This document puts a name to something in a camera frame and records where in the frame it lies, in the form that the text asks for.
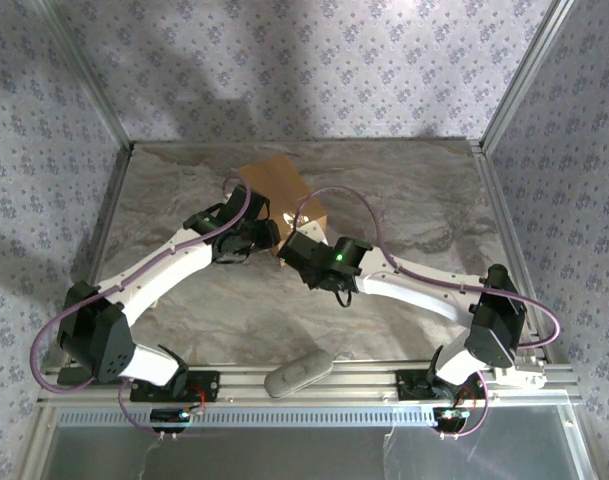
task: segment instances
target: wire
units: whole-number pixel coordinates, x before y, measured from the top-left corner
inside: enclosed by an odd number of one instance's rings
[[[484,408],[482,409],[482,416],[480,417],[480,419],[477,421],[477,423],[475,425],[473,425],[469,430],[466,430],[465,432],[462,432],[462,431],[460,431],[458,433],[440,432],[440,435],[445,435],[448,437],[465,437],[465,436],[470,435],[471,433],[479,430],[479,428],[484,423],[484,420],[486,420],[486,417],[488,415],[488,386],[486,385],[486,380],[484,380],[484,375],[482,374],[482,372],[477,371],[476,373],[477,373],[477,376],[480,377],[480,382],[482,382],[482,390],[484,391]]]
[[[375,232],[376,232],[378,246],[382,250],[382,253],[384,254],[384,257],[386,258],[388,263],[390,263],[391,266],[396,271],[399,271],[400,273],[403,273],[404,275],[406,275],[414,280],[418,280],[420,282],[428,283],[431,285],[436,285],[438,287],[453,289],[453,290],[457,290],[457,291],[486,293],[488,295],[495,295],[497,297],[504,297],[504,298],[508,298],[511,300],[517,300],[517,301],[523,302],[527,305],[531,305],[533,307],[539,308],[541,311],[546,313],[546,315],[550,318],[551,322],[553,323],[553,326],[554,326],[553,333],[543,340],[539,340],[536,342],[522,343],[522,344],[518,345],[519,348],[543,347],[545,345],[548,345],[548,344],[554,342],[557,339],[557,337],[559,337],[560,331],[561,331],[559,319],[557,318],[555,313],[550,308],[548,308],[543,303],[538,302],[537,300],[533,300],[532,298],[526,297],[524,295],[520,295],[518,293],[508,292],[506,290],[499,290],[496,288],[489,288],[489,287],[478,287],[477,285],[464,285],[464,284],[459,284],[459,283],[447,282],[444,280],[437,280],[437,279],[434,279],[431,277],[426,277],[419,273],[413,272],[407,268],[404,268],[402,265],[398,264],[397,261],[395,260],[395,257],[393,257],[393,255],[391,254],[391,251],[388,249],[388,247],[384,243],[384,236],[382,234],[382,226],[380,224],[379,219],[377,218],[377,214],[375,213],[373,206],[368,202],[368,200],[366,199],[366,197],[364,197],[364,195],[362,195],[360,192],[358,192],[357,190],[354,190],[350,187],[345,187],[342,185],[332,185],[329,187],[320,188],[319,190],[316,190],[315,192],[312,192],[309,195],[307,195],[306,198],[302,201],[302,203],[300,203],[299,207],[297,208],[297,212],[295,213],[295,218],[293,219],[293,231],[296,231],[296,229],[297,229],[297,220],[299,219],[302,209],[306,206],[306,204],[308,202],[310,202],[313,197],[319,195],[320,193],[328,192],[330,190],[347,191],[347,192],[355,195],[358,199],[360,199],[362,201],[364,206],[366,206],[369,213],[371,214],[371,217],[373,218],[373,222],[375,224]]]
[[[473,392],[473,390],[468,388],[466,385],[462,385],[462,388],[460,389],[459,393],[457,394],[457,398],[455,399],[455,403],[453,404],[453,408],[456,408],[457,404],[460,403],[460,401],[464,401],[464,393],[468,393],[471,396],[471,400],[473,400],[473,408],[467,409],[470,412],[471,410],[474,410],[475,407],[477,407],[477,398],[475,397],[475,393]]]
[[[171,255],[175,255],[180,250],[184,250],[185,248],[193,247],[195,245],[198,245],[198,244],[208,240],[209,238],[213,238],[213,237],[216,237],[217,235],[220,235],[222,232],[225,232],[226,230],[228,230],[229,228],[234,226],[242,218],[244,213],[246,213],[246,210],[251,202],[251,186],[245,178],[241,177],[238,174],[234,174],[234,175],[228,177],[226,180],[224,180],[224,184],[222,187],[223,191],[226,188],[226,185],[228,184],[228,182],[232,178],[237,178],[242,181],[242,184],[246,188],[246,198],[244,199],[244,204],[242,205],[242,208],[240,209],[240,211],[237,212],[237,214],[231,220],[226,222],[221,227],[213,230],[212,232],[206,233],[206,234],[204,234],[198,238],[194,238],[192,240],[187,240],[185,242],[178,243],[177,245],[175,245],[174,250],[172,250],[171,248],[167,248],[166,250],[163,250],[162,252],[158,253],[156,256],[151,258],[144,265],[142,265],[140,268],[138,268],[131,275],[126,277],[124,280],[122,280],[122,283],[120,285],[114,285],[114,286],[108,288],[107,290],[99,292],[99,293],[93,295],[92,297],[87,298],[86,300],[82,300],[81,302],[68,307],[67,309],[65,309],[58,315],[56,315],[54,318],[52,318],[50,321],[48,321],[46,323],[46,325],[44,325],[42,327],[42,329],[35,336],[33,343],[31,344],[31,350],[30,350],[30,354],[29,354],[29,364],[31,367],[31,373],[33,374],[33,378],[35,378],[35,381],[42,388],[44,388],[45,390],[48,390],[51,393],[60,393],[60,394],[72,393],[72,392],[82,390],[83,388],[86,388],[88,385],[90,385],[94,381],[94,378],[91,376],[88,380],[81,383],[80,385],[77,385],[72,388],[62,388],[62,387],[58,387],[57,385],[53,385],[53,384],[49,383],[46,380],[46,378],[44,378],[44,376],[42,375],[42,372],[40,372],[40,366],[39,366],[39,346],[51,328],[53,328],[56,325],[59,325],[60,322],[62,322],[62,320],[67,318],[69,315],[72,315],[75,312],[79,311],[80,309],[86,307],[87,305],[90,305],[90,304],[98,301],[101,298],[108,297],[120,290],[123,290],[124,288],[129,286],[131,283],[133,283],[139,277],[144,275],[144,273],[146,273],[153,266],[155,266],[157,263],[161,262],[165,258],[167,258]]]
[[[340,292],[335,292],[335,298],[337,300],[337,303],[339,303],[342,308],[348,308],[351,306],[351,301],[353,300],[353,294],[351,293],[350,290],[348,291],[348,295],[346,296],[346,302],[344,302],[342,300],[342,297],[340,297]]]
[[[197,385],[187,385],[186,388],[188,390],[193,390],[200,394],[200,404],[197,406],[193,405],[192,407],[189,407],[189,411],[192,412],[193,410],[197,410],[198,408],[201,408],[202,413],[206,413],[206,393],[204,393],[204,390],[202,390]]]
[[[122,393],[130,384],[131,384],[131,380],[129,380],[128,378],[125,378],[124,380],[122,380],[120,389],[117,391],[117,403],[120,404],[120,410],[122,410],[122,413],[124,414],[126,419],[129,421],[129,423],[131,425],[133,425],[135,428],[137,428],[140,432],[150,435],[152,437],[157,437],[161,440],[163,438],[162,435],[160,435],[158,432],[156,432],[152,428],[145,427],[144,425],[139,423],[137,420],[135,420],[135,417],[133,417],[133,415],[131,415],[129,413],[129,411],[126,409],[126,406],[124,405],[124,400],[122,398]]]

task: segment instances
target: brown cardboard box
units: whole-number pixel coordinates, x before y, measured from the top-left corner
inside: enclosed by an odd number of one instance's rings
[[[271,249],[273,255],[277,256],[277,252],[293,230],[297,207],[311,193],[311,189],[283,153],[246,165],[240,168],[239,173],[248,180],[253,190],[271,201],[270,215],[277,223],[281,236],[280,244]],[[326,233],[326,210],[317,198],[312,198],[304,207],[297,224],[300,226],[313,220],[316,220]]]

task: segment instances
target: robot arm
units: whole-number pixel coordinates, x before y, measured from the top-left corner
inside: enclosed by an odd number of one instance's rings
[[[65,308],[98,293],[114,291],[61,322],[57,337],[60,347],[100,383],[118,377],[135,378],[167,389],[173,397],[181,395],[186,364],[161,345],[163,351],[135,344],[130,328],[153,302],[189,275],[211,263],[243,261],[252,253],[277,245],[275,222],[258,219],[264,208],[268,212],[269,200],[251,192],[245,214],[232,228],[205,242],[185,246],[230,221],[245,197],[244,187],[237,187],[226,204],[191,216],[159,249],[99,286],[86,282],[73,285],[66,295]],[[154,260],[160,254],[163,258]]]
[[[320,237],[321,229],[305,225],[293,233],[278,253],[295,268],[309,288],[335,293],[342,306],[349,306],[354,293],[396,298],[439,313],[466,328],[449,345],[440,347],[429,369],[429,383],[459,386],[486,365],[509,368],[524,324],[521,302],[485,293],[465,291],[465,286],[484,286],[515,292],[506,268],[493,265],[486,277],[442,272],[398,260],[409,270],[435,280],[460,285],[459,289],[434,286],[402,275],[383,252],[348,237],[334,247]]]

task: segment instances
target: floral wallpaper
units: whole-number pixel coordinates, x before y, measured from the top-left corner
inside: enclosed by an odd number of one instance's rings
[[[62,2],[132,140],[479,138],[550,0]]]
[[[28,5],[0,1],[0,478],[35,404],[31,341],[85,275],[117,154]]]
[[[609,0],[578,0],[492,152],[609,470]]]

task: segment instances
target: marble surface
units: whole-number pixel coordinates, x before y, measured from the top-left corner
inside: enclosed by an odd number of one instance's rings
[[[506,263],[491,208],[465,141],[350,141],[229,145],[138,144],[120,195],[102,278],[164,243],[191,214],[221,201],[222,180],[285,152],[312,188],[348,185],[382,219],[393,253],[478,274]],[[366,209],[344,193],[320,198],[328,236],[374,240]],[[211,265],[173,288],[133,327],[189,363],[276,363],[316,347],[343,360],[430,359],[459,326],[397,300],[360,294],[341,308],[309,291],[268,252],[242,265]]]

